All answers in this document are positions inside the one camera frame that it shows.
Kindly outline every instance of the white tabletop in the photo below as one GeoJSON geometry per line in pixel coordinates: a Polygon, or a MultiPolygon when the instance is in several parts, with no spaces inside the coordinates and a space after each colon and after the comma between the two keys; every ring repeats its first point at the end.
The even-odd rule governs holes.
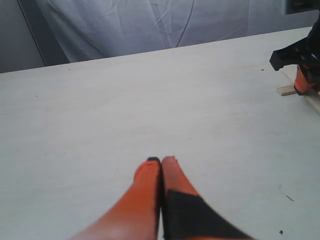
{"type": "Polygon", "coordinates": [[[71,237],[168,155],[246,233],[318,239],[320,116],[269,64],[309,30],[0,74],[0,239],[71,237]]]}

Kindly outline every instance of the white backdrop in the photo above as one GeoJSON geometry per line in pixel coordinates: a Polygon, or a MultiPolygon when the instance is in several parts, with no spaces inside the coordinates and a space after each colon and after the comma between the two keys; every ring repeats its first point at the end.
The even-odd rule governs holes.
{"type": "Polygon", "coordinates": [[[71,62],[311,26],[279,0],[37,0],[71,62]]]}

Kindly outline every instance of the white table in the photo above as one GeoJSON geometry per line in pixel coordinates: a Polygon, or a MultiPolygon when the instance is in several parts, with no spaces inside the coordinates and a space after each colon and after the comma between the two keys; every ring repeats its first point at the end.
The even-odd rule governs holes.
{"type": "Polygon", "coordinates": [[[71,237],[167,155],[248,234],[318,239],[320,116],[269,64],[309,30],[0,74],[0,239],[71,237]]]}

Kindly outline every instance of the gray wall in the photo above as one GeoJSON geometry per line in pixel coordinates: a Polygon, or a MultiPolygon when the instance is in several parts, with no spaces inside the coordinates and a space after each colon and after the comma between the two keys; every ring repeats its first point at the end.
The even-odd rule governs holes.
{"type": "Polygon", "coordinates": [[[0,0],[0,30],[0,73],[45,66],[17,0],[0,0]]]}

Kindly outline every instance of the white fabric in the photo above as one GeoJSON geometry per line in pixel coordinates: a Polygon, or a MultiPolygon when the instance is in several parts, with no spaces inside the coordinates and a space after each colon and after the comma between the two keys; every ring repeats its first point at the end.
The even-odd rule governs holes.
{"type": "Polygon", "coordinates": [[[37,0],[71,62],[311,26],[279,0],[37,0]]]}

